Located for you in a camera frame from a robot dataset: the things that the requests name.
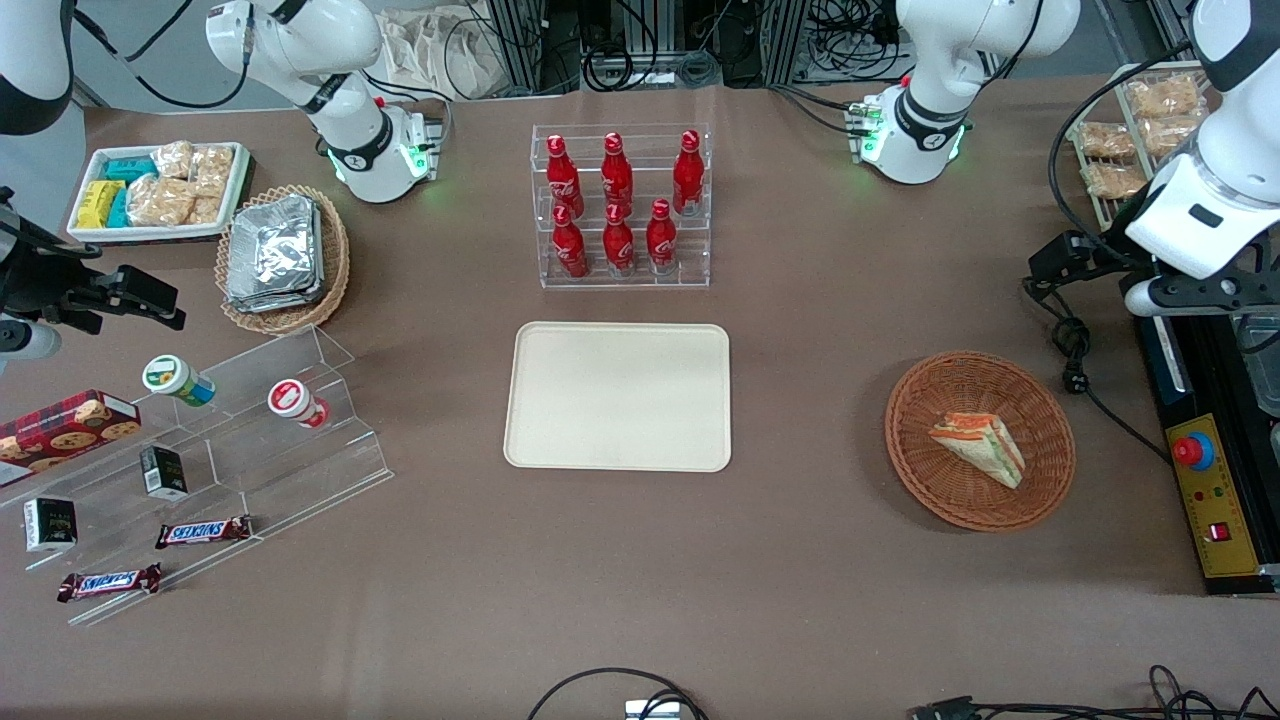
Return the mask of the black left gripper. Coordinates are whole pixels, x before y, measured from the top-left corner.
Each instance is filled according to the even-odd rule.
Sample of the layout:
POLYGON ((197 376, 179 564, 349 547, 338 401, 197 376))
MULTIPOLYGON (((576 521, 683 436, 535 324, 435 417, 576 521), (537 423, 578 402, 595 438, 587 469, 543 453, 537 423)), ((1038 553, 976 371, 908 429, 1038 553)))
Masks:
POLYGON ((1126 293, 1160 272, 1158 260, 1124 232, 1062 232, 1030 256, 1024 293, 1047 299, 1068 284, 1103 278, 1111 278, 1117 292, 1126 293))

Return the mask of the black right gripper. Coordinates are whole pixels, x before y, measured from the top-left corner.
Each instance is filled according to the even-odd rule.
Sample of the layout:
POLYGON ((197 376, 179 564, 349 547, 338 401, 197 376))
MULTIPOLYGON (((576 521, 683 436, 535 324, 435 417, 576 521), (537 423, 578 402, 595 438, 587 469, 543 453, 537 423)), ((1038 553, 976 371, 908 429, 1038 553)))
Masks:
POLYGON ((84 291, 91 299, 93 279, 101 273, 84 265, 99 259, 102 250, 93 243, 64 243, 55 234, 24 219, 12 205, 14 191, 1 190, 3 311, 27 322, 46 322, 78 329, 86 334, 101 332, 102 318, 140 316, 172 331, 186 328, 186 313, 178 307, 150 304, 175 304, 178 290, 132 265, 119 265, 111 275, 111 292, 96 313, 76 306, 84 291))

